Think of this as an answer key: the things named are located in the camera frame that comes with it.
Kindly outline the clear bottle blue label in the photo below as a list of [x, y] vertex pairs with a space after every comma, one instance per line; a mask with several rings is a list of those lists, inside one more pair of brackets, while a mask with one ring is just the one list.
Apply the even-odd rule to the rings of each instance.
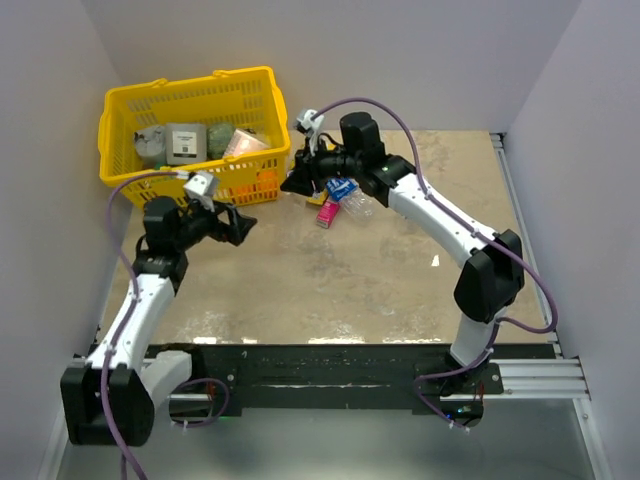
[[330, 178], [326, 182], [329, 196], [352, 218], [366, 222], [373, 215], [372, 200], [350, 178]]

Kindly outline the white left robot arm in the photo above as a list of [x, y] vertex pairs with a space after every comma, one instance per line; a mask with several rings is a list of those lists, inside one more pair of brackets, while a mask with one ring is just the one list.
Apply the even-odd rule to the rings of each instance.
[[161, 196], [143, 208], [144, 234], [136, 244], [133, 277], [103, 340], [64, 371], [61, 394], [75, 445], [138, 447], [146, 443], [157, 411], [180, 387], [200, 390], [207, 368], [192, 348], [168, 350], [146, 365], [154, 331], [176, 297], [188, 268], [186, 252], [206, 238], [241, 245], [257, 219], [235, 206], [197, 199], [179, 205]]

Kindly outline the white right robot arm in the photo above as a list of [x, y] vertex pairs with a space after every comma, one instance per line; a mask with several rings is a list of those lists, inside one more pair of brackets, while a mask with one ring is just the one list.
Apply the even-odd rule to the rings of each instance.
[[445, 379], [452, 390], [469, 392], [481, 380], [477, 364], [488, 355], [497, 318], [524, 287], [520, 237], [475, 221], [408, 160], [388, 153], [370, 114], [343, 116], [342, 142], [334, 147], [320, 138], [323, 121], [311, 109], [298, 115], [295, 127], [305, 144], [295, 153], [282, 191], [310, 197], [331, 179], [351, 179], [364, 194], [413, 221], [451, 256], [461, 269], [454, 289], [461, 320], [450, 347], [455, 362], [446, 367]]

